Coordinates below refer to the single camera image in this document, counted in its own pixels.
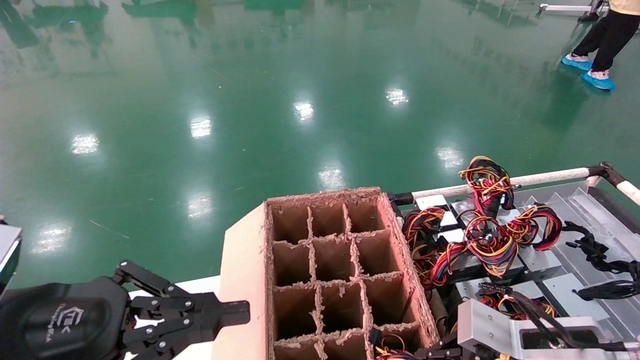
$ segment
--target metal frame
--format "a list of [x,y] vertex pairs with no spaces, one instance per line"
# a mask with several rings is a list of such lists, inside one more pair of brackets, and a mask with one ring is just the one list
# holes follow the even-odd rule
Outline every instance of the metal frame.
[[[589,330],[599,342],[606,342],[598,324],[590,317],[557,318],[568,331]],[[481,302],[471,299],[458,306],[458,344],[472,352],[483,345],[501,354],[521,360],[613,360],[614,353],[600,348],[548,348],[525,349],[521,334],[538,332],[530,320],[511,320]]]
[[[544,11],[594,13],[598,11],[597,6],[598,6],[598,0],[591,0],[591,4],[589,6],[540,4],[540,10],[538,10],[538,13],[541,13]],[[609,7],[603,4],[602,9],[599,12],[604,13],[608,11],[609,11]]]
[[[601,162],[599,165],[592,167],[573,168],[568,170],[560,170],[553,172],[545,172],[542,174],[518,176],[511,178],[512,186],[521,188],[525,186],[534,186],[547,183],[555,183],[558,181],[586,179],[589,187],[596,186],[602,179],[612,184],[621,193],[625,194],[631,201],[640,206],[640,190],[632,183],[620,175],[611,164]],[[410,193],[389,194],[389,199],[396,205],[410,205],[415,199],[432,195],[443,195],[444,197],[461,196],[471,194],[472,190],[466,185],[449,186],[446,188],[438,188],[432,190],[422,190]]]

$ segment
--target black cable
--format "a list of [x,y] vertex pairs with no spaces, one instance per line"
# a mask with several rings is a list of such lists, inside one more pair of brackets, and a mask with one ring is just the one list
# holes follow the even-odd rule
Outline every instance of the black cable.
[[571,221],[565,221],[564,223],[563,231],[577,231],[583,235],[581,239],[575,240],[574,242],[567,242],[566,244],[582,250],[582,252],[587,255],[587,261],[589,261],[594,268],[613,274],[628,272],[632,278],[632,281],[614,280],[578,291],[574,290],[573,292],[578,294],[582,300],[586,301],[593,299],[619,300],[640,295],[640,263],[636,260],[605,261],[605,259],[607,259],[605,253],[609,250],[606,245],[597,242],[593,234],[585,227]]
[[517,302],[521,303],[519,305],[529,307],[531,310],[533,310],[533,312],[536,313],[536,315],[538,315],[538,317],[542,318],[542,320],[551,324],[551,326],[553,326],[553,328],[555,328],[556,331],[560,334],[561,339],[565,343],[567,343],[567,345],[573,348],[601,348],[604,351],[627,351],[627,348],[625,348],[624,343],[622,341],[615,342],[615,343],[584,343],[582,341],[577,341],[571,336],[569,331],[567,331],[567,329],[564,326],[562,326],[553,316],[547,314],[546,312],[544,312],[544,310],[536,306],[536,304],[531,299],[527,298],[526,296],[522,295],[517,291],[512,291],[510,295]]
[[482,344],[477,344],[476,356],[480,358],[480,360],[494,360],[496,358],[496,353]]
[[620,300],[640,295],[640,282],[615,280],[577,291],[574,290],[573,292],[585,301],[591,301],[593,299]]
[[627,351],[622,341],[615,342],[615,343],[585,343],[582,341],[577,341],[571,336],[569,331],[564,326],[562,326],[562,324],[560,324],[553,316],[547,314],[544,310],[539,308],[533,302],[533,300],[529,299],[528,297],[526,297],[525,295],[522,295],[517,291],[513,291],[508,286],[499,286],[499,285],[484,282],[480,284],[480,289],[481,289],[480,294],[488,293],[488,292],[494,292],[494,293],[497,292],[500,294],[511,295],[511,297],[513,297],[514,301],[518,304],[518,306],[520,306],[520,308],[523,311],[525,311],[525,313],[527,313],[527,316],[529,317],[529,319],[536,325],[536,327],[538,328],[538,330],[540,330],[540,332],[545,334],[545,336],[548,336],[549,334],[549,331],[548,331],[549,328],[540,321],[540,320],[544,320],[548,322],[558,332],[559,338],[563,340],[567,345],[571,346],[572,348],[601,348],[604,351]]

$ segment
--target blue shoe cover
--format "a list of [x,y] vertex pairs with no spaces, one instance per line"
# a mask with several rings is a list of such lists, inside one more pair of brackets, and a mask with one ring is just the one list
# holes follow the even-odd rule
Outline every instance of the blue shoe cover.
[[589,75],[589,72],[585,72],[584,74],[580,75],[580,77],[588,82],[589,84],[601,89],[601,90],[615,90],[616,87],[613,85],[613,81],[611,81],[611,78],[609,79],[605,79],[605,80],[601,80],[601,79],[596,79],[593,76]]
[[575,61],[575,60],[566,58],[566,56],[562,58],[562,63],[572,67],[577,67],[578,69],[584,70],[584,71],[591,70],[591,65],[593,64],[592,61]]

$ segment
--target cardboard divider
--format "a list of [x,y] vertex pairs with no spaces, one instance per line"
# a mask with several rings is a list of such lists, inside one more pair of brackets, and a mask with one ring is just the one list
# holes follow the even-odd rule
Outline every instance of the cardboard divider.
[[376,275],[400,271],[391,249],[388,230],[359,234],[355,242],[363,274]]
[[276,360],[320,360],[316,340],[291,346],[275,345]]
[[349,338],[326,340],[324,342],[326,360],[366,360],[367,348],[363,334],[353,334]]
[[350,233],[351,232],[351,218],[349,218],[349,209],[347,209],[347,204],[342,204],[342,218],[344,219],[344,224],[345,224],[345,233]]
[[316,333],[315,287],[276,288],[273,292],[273,307],[276,335],[274,340]]
[[360,284],[344,282],[322,286],[321,297],[323,333],[362,328],[364,310]]
[[401,325],[385,325],[377,327],[382,331],[382,338],[384,340],[384,346],[393,350],[402,350],[404,342],[404,350],[414,353],[421,347],[425,347],[420,340],[420,324],[405,323]]
[[376,203],[371,201],[348,202],[347,211],[351,219],[352,233],[383,230],[384,224],[380,219]]
[[312,242],[318,281],[349,280],[355,276],[349,241],[344,236],[318,239]]
[[330,207],[311,206],[310,213],[312,236],[320,238],[345,233],[346,224],[341,203],[337,202]]
[[367,299],[371,306],[374,325],[382,326],[416,321],[413,306],[406,307],[406,313],[402,314],[407,304],[407,294],[401,276],[378,276],[373,279],[365,279],[364,284],[367,288]]
[[309,246],[290,243],[273,244],[275,286],[288,286],[311,281]]
[[271,206],[273,241],[297,244],[310,237],[306,206]]

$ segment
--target connector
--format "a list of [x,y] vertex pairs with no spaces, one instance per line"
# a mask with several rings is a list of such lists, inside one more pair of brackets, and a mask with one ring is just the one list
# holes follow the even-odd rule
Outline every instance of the connector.
[[500,295],[504,295],[504,294],[510,294],[513,291],[513,289],[511,289],[511,287],[509,286],[496,285],[490,282],[483,282],[478,287],[480,288],[480,291],[479,291],[480,295],[491,295],[496,293]]

